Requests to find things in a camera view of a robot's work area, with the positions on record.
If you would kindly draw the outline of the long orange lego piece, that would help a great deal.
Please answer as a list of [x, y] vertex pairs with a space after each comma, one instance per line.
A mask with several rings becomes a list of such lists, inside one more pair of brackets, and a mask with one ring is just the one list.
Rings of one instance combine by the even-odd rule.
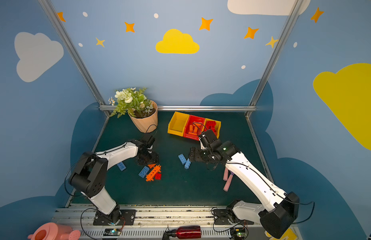
[[155, 180], [155, 175], [161, 173], [161, 165], [155, 165], [150, 172], [146, 175], [146, 181], [152, 182]]

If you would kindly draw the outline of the orange slope lego brick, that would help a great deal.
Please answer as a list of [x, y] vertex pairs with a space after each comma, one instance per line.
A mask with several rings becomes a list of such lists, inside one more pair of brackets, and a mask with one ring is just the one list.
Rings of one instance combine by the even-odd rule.
[[193, 122], [193, 123], [189, 126], [188, 134], [189, 134], [189, 135], [192, 135], [192, 136], [198, 136], [199, 133], [200, 133], [201, 127], [202, 127], [202, 123], [199, 123], [199, 122]]

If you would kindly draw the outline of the light blue lego brick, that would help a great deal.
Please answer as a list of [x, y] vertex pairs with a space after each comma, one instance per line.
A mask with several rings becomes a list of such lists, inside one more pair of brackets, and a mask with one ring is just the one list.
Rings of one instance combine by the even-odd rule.
[[180, 154], [178, 156], [179, 160], [181, 161], [182, 165], [185, 165], [187, 159], [185, 158], [185, 156], [183, 154]]

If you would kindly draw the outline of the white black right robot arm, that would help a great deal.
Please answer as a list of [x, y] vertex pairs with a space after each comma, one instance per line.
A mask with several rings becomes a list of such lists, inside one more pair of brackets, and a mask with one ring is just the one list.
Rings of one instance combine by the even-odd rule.
[[239, 177], [256, 195], [260, 204], [234, 201], [227, 210], [240, 221], [259, 223], [274, 238], [280, 239], [298, 217], [300, 199], [267, 179], [232, 142], [222, 142], [212, 130], [199, 136], [200, 146], [191, 148], [192, 162], [222, 164]]

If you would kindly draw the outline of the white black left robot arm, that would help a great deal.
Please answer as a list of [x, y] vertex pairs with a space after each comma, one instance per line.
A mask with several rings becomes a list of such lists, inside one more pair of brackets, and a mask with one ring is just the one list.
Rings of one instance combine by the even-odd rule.
[[112, 215], [116, 201], [105, 189], [109, 169], [125, 160], [137, 158], [145, 164], [158, 162], [158, 154], [152, 150], [155, 138], [145, 135], [140, 140], [131, 140], [103, 152], [85, 152], [77, 162], [68, 182], [86, 196], [104, 215]]

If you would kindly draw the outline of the right yellow bin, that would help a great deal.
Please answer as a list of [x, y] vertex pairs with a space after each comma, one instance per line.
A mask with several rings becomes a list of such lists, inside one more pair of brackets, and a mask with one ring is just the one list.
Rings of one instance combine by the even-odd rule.
[[[207, 131], [206, 128], [205, 128], [206, 121], [216, 121], [216, 120], [205, 118], [204, 123], [203, 123], [202, 128], [201, 128], [202, 132]], [[220, 121], [216, 121], [216, 131], [217, 131], [217, 134], [215, 136], [217, 137], [217, 139], [219, 139], [219, 136], [220, 136], [220, 129], [221, 129], [221, 122]]]

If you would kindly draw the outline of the yellow bin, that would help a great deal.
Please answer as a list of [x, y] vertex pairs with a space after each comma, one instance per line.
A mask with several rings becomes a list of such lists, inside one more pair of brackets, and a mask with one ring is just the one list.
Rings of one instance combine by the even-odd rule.
[[189, 114], [174, 112], [169, 124], [167, 133], [183, 137], [186, 124], [189, 120]]
[[[202, 132], [207, 131], [206, 128], [205, 128], [206, 121], [216, 121], [216, 120], [205, 118], [204, 123], [203, 123], [202, 128], [201, 128]], [[217, 131], [217, 134], [215, 136], [217, 137], [217, 139], [219, 139], [219, 136], [220, 136], [220, 129], [221, 129], [221, 122], [220, 121], [216, 121], [216, 131]]]

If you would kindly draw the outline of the red middle bin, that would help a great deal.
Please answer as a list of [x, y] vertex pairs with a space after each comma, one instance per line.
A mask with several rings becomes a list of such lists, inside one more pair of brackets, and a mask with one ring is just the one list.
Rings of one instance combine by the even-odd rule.
[[205, 118], [202, 118], [202, 117], [198, 117], [198, 116], [194, 116], [194, 115], [190, 115], [189, 116], [189, 120], [186, 124], [186, 127], [185, 127], [185, 131], [184, 131], [184, 137], [185, 138], [188, 138], [188, 139], [192, 139], [192, 140], [199, 140], [198, 136], [202, 133], [202, 130], [200, 130], [200, 133], [198, 136], [192, 136], [192, 135], [189, 135], [188, 134], [188, 131], [189, 131], [189, 126], [193, 123], [193, 122], [199, 122], [199, 123], [204, 123], [204, 120]]

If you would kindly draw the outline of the peach flower pot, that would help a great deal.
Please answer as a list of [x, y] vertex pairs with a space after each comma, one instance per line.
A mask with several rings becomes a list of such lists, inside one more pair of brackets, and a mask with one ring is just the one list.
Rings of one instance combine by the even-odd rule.
[[151, 133], [157, 129], [158, 109], [157, 109], [156, 102], [152, 101], [151, 106], [153, 107], [153, 114], [147, 118], [140, 119], [140, 118], [134, 118], [131, 115], [129, 115], [134, 125], [142, 133]]

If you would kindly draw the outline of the left yellow bin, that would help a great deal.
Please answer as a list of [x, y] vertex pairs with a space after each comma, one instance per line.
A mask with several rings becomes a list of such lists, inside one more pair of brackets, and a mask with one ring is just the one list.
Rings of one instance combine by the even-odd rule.
[[189, 120], [189, 114], [174, 112], [169, 124], [167, 133], [183, 137], [186, 124]]

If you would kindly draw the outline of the green artificial plant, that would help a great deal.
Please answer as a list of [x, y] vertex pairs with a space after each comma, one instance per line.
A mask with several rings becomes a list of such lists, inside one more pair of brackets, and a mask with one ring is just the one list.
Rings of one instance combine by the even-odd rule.
[[116, 91], [114, 97], [108, 100], [111, 106], [115, 106], [110, 116], [120, 118], [128, 114], [130, 117], [143, 119], [153, 115], [156, 108], [153, 101], [144, 94], [145, 91], [146, 88], [127, 88]]

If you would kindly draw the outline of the left circuit board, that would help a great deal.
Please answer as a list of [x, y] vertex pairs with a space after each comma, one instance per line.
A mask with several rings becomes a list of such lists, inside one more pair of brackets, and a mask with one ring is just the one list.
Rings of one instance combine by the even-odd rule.
[[119, 237], [121, 235], [122, 229], [105, 229], [104, 237]]

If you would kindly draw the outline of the circuit board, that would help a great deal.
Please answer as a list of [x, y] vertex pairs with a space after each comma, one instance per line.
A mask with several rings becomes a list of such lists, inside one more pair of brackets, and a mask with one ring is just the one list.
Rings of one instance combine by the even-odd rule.
[[122, 229], [105, 229], [104, 237], [119, 237], [121, 235]]
[[244, 228], [232, 228], [229, 231], [230, 240], [245, 240], [247, 232]]

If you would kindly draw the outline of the red metallic bottle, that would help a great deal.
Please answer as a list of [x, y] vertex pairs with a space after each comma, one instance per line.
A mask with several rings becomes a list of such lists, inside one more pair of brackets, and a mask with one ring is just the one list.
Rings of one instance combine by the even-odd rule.
[[169, 238], [178, 238], [180, 240], [200, 239], [201, 228], [200, 226], [187, 226], [165, 231], [162, 240], [169, 240]]

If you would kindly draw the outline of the right circuit board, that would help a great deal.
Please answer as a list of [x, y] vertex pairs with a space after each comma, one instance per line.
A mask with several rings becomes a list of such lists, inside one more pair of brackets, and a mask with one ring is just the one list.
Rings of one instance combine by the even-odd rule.
[[245, 240], [247, 232], [244, 228], [232, 228], [229, 231], [230, 240]]

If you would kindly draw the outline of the yellow glove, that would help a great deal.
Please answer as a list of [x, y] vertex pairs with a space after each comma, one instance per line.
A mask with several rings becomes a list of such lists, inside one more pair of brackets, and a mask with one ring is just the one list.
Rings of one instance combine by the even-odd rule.
[[273, 237], [267, 231], [265, 231], [264, 234], [269, 240], [298, 240], [298, 236], [291, 228], [287, 229], [287, 231], [280, 238]]

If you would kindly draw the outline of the pink watering can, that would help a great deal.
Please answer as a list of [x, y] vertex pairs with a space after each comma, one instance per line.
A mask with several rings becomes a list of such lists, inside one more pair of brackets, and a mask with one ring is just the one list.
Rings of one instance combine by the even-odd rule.
[[81, 236], [79, 230], [56, 223], [46, 223], [40, 226], [33, 234], [27, 237], [28, 240], [78, 240]]

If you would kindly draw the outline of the aluminium back rail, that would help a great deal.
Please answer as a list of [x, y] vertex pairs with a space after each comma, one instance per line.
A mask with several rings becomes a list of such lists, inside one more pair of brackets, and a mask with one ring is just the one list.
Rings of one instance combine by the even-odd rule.
[[159, 111], [171, 112], [254, 112], [255, 106], [157, 106]]

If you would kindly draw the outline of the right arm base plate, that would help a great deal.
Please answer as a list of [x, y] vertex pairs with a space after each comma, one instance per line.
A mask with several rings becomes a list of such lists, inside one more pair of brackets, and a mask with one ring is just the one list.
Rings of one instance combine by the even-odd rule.
[[214, 224], [218, 226], [236, 224], [254, 225], [254, 222], [252, 221], [239, 220], [232, 211], [228, 211], [226, 209], [212, 208], [211, 214], [214, 219]]

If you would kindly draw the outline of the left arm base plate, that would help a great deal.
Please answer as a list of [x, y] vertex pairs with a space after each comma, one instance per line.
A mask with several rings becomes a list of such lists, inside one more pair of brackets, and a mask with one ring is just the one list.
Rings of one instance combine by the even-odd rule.
[[109, 215], [105, 215], [97, 210], [93, 221], [94, 226], [132, 226], [136, 210], [119, 210], [112, 211]]

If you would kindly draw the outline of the aluminium front rail base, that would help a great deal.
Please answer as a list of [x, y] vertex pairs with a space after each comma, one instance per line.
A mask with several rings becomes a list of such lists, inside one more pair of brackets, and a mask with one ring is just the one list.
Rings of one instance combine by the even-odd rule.
[[136, 211], [133, 225], [123, 227], [115, 236], [106, 235], [110, 226], [93, 225], [95, 210], [89, 205], [57, 209], [51, 221], [79, 230], [82, 240], [160, 240], [166, 230], [193, 225], [201, 227], [203, 240], [230, 239], [230, 226], [215, 224], [211, 206], [123, 206], [122, 209]]

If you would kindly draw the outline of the aluminium right post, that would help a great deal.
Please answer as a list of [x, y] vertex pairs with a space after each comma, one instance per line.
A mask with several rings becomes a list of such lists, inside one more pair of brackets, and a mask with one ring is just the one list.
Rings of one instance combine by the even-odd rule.
[[250, 110], [245, 112], [245, 117], [247, 120], [250, 119], [250, 116], [253, 112], [256, 111], [256, 105], [257, 102], [272, 74], [272, 71], [274, 67], [276, 66], [276, 63], [279, 59], [280, 54], [282, 53], [282, 50], [288, 40], [288, 37], [290, 36], [292, 29], [299, 17], [299, 11], [302, 9], [304, 1], [298, 0], [294, 2], [294, 5], [292, 6], [291, 12], [289, 16], [286, 19], [286, 22], [281, 30], [281, 33], [279, 35], [278, 42], [276, 43], [276, 46], [273, 48], [272, 54], [270, 56], [270, 59], [266, 65], [266, 68], [263, 72], [263, 75], [254, 91], [254, 94], [251, 98], [251, 101], [249, 103]]

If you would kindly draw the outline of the aluminium post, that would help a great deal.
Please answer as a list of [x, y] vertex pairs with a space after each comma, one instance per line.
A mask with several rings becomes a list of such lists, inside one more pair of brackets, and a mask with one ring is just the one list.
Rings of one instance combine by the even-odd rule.
[[247, 120], [250, 119], [250, 116], [253, 112], [256, 111], [256, 105], [257, 102], [272, 74], [272, 71], [274, 67], [276, 66], [276, 63], [279, 59], [280, 54], [282, 53], [282, 50], [288, 40], [288, 37], [290, 36], [292, 29], [299, 17], [299, 11], [302, 9], [304, 1], [298, 0], [294, 2], [294, 5], [292, 6], [291, 12], [289, 16], [286, 19], [286, 22], [281, 30], [281, 33], [279, 35], [278, 42], [276, 43], [276, 46], [273, 48], [272, 54], [270, 56], [270, 59], [266, 65], [266, 68], [263, 72], [263, 75], [254, 91], [254, 94], [251, 98], [251, 101], [249, 103], [250, 110], [245, 112], [245, 117]]
[[76, 49], [71, 37], [69, 36], [67, 30], [65, 29], [63, 22], [58, 17], [58, 14], [52, 4], [51, 1], [45, 0], [38, 0], [39, 4], [41, 5], [42, 9], [44, 10], [45, 14], [47, 15], [48, 19], [52, 23], [54, 29], [56, 30], [57, 34], [59, 35], [60, 39], [64, 43], [68, 53], [70, 54], [71, 58], [73, 59], [74, 63], [76, 64], [79, 72], [81, 73], [84, 81], [88, 85], [89, 89], [91, 90], [93, 96], [97, 100], [99, 106], [105, 105], [105, 100], [102, 97], [95, 81], [93, 80], [90, 72], [88, 71], [87, 67], [85, 66], [84, 61], [82, 60], [78, 50]]

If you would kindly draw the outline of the aluminium left post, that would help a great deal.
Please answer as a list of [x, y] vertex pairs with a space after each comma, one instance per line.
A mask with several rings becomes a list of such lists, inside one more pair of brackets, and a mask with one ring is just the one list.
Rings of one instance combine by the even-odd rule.
[[93, 96], [97, 100], [99, 106], [105, 105], [105, 100], [102, 97], [95, 81], [93, 80], [90, 72], [88, 71], [87, 67], [85, 66], [84, 61], [82, 60], [78, 50], [76, 49], [71, 37], [69, 36], [67, 30], [65, 29], [63, 22], [58, 17], [58, 14], [52, 4], [51, 1], [45, 0], [38, 0], [39, 4], [41, 5], [42, 9], [44, 10], [45, 14], [47, 15], [48, 19], [52, 23], [54, 29], [56, 30], [57, 34], [59, 35], [60, 39], [64, 43], [68, 53], [70, 54], [71, 58], [73, 59], [74, 63], [76, 64], [79, 72], [81, 73], [84, 81], [88, 85], [89, 89], [91, 90]]

